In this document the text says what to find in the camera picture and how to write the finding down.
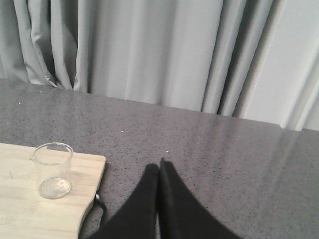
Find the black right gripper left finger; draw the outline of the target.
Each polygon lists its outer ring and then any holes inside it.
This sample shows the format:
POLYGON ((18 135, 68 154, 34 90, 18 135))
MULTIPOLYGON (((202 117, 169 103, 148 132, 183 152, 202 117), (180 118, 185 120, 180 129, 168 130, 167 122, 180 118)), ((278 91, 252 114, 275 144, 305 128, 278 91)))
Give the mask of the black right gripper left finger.
POLYGON ((157 221, 159 168, 148 164, 136 188, 91 239, 154 239, 157 221))

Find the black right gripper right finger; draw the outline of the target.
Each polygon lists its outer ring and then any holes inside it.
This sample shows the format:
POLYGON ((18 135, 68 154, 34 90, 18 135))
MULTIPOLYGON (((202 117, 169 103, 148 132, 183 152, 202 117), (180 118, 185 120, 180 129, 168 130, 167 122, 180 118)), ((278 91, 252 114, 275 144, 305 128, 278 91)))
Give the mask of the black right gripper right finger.
POLYGON ((162 239, 238 239, 193 196, 174 165, 160 161, 158 214, 162 239))

